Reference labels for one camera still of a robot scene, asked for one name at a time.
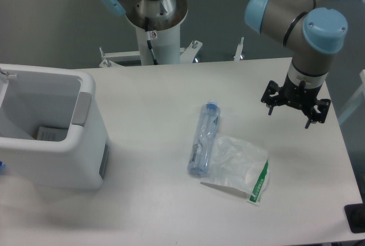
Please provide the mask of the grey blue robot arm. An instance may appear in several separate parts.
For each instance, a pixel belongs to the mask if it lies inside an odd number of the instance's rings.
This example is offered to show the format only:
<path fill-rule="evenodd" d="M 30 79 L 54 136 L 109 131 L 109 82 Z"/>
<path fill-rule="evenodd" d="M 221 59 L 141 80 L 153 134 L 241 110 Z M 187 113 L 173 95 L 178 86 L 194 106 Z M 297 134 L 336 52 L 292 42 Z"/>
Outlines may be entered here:
<path fill-rule="evenodd" d="M 143 65 L 182 63 L 180 25 L 186 0 L 100 0 L 116 16 L 134 26 Z M 289 106 L 300 110 L 308 124 L 326 120 L 330 100 L 317 95 L 347 34 L 346 18 L 321 7 L 324 0 L 250 0 L 245 23 L 293 52 L 282 86 L 270 81 L 262 102 L 270 110 Z"/>

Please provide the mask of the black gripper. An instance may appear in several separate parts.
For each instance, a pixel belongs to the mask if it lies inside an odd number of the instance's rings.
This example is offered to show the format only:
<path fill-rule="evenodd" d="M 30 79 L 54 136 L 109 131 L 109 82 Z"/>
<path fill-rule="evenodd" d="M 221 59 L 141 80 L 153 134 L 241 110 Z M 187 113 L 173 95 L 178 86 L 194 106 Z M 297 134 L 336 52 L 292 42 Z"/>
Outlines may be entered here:
<path fill-rule="evenodd" d="M 303 110 L 307 116 L 305 129 L 308 129 L 310 124 L 323 124 L 331 106 L 330 99 L 317 99 L 320 89 L 306 88 L 305 81 L 295 84 L 286 75 L 282 88 L 275 81 L 269 81 L 262 96 L 262 103 L 269 109 L 268 115 L 272 114 L 274 107 L 283 105 Z"/>

